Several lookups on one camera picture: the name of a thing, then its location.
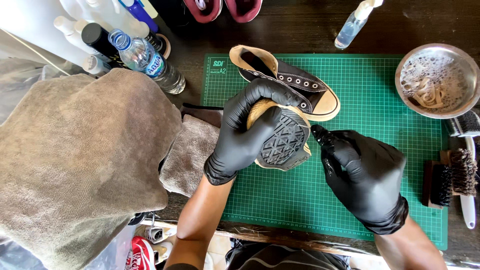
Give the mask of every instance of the white brush handle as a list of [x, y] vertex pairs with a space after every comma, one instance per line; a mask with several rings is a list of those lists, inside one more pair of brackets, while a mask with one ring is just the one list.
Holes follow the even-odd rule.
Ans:
[[[472, 136], [465, 136], [467, 150], [471, 152], [473, 161], [475, 162], [475, 143]], [[460, 203], [462, 204], [463, 219], [467, 228], [475, 228], [475, 199], [473, 196], [460, 195]]]
[[475, 199], [473, 196], [460, 195], [463, 219], [469, 229], [475, 228]]

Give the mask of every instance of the soapy water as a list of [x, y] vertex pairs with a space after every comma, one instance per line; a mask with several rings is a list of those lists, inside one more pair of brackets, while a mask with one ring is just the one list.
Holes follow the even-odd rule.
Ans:
[[421, 99], [417, 106], [431, 113], [455, 110], [468, 90], [460, 65], [448, 56], [431, 52], [408, 59], [402, 67], [400, 84], [406, 97]]

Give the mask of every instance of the foam bubbles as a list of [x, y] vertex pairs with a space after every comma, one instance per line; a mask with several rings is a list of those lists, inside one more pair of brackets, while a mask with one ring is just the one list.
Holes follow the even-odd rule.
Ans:
[[428, 95], [432, 95], [435, 90], [439, 90], [442, 93], [442, 103], [444, 105], [433, 109], [419, 105], [424, 111], [432, 113], [449, 112], [455, 110], [462, 103], [462, 97], [468, 87], [460, 66], [452, 58], [425, 52], [408, 59], [400, 74], [403, 94], [407, 97], [413, 97], [417, 91], [424, 87], [421, 82], [425, 78], [429, 78], [427, 87], [433, 87], [433, 91], [428, 91], [430, 94], [427, 93], [424, 99], [433, 98]]

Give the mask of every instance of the black nitrile glove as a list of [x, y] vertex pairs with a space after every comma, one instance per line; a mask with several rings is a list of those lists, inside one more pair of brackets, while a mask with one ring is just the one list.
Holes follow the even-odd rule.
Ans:
[[225, 103], [222, 126], [214, 152], [207, 158], [204, 173], [212, 185], [232, 180], [239, 170], [257, 158], [264, 142], [273, 134], [282, 110], [273, 106], [265, 111], [247, 130], [252, 106], [262, 98], [271, 98], [284, 106], [297, 106], [299, 98], [282, 84], [255, 79]]
[[340, 202], [376, 234], [400, 229], [408, 215], [400, 195], [403, 153], [353, 130], [329, 132], [313, 125], [311, 131], [322, 146], [326, 182]]

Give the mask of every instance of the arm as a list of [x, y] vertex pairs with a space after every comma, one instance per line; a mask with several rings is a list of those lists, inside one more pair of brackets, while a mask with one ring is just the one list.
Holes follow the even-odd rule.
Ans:
[[392, 270], [447, 269], [440, 252], [410, 216], [397, 232], [376, 234], [375, 244]]
[[205, 175], [183, 208], [177, 226], [177, 239], [165, 268], [176, 263], [204, 267], [208, 244], [227, 203], [232, 181], [211, 185]]
[[342, 204], [375, 233], [392, 270], [445, 270], [440, 252], [408, 214], [400, 195], [405, 156], [395, 147], [352, 130], [311, 127], [322, 145], [325, 180]]
[[203, 269], [208, 244], [227, 203], [231, 180], [253, 163], [280, 121], [282, 110], [273, 106], [246, 129], [250, 109], [262, 98], [271, 98], [284, 106], [297, 106], [300, 102], [288, 87], [268, 79], [255, 79], [225, 103], [215, 150], [205, 161], [200, 184], [180, 214], [177, 239], [166, 268], [186, 263]]

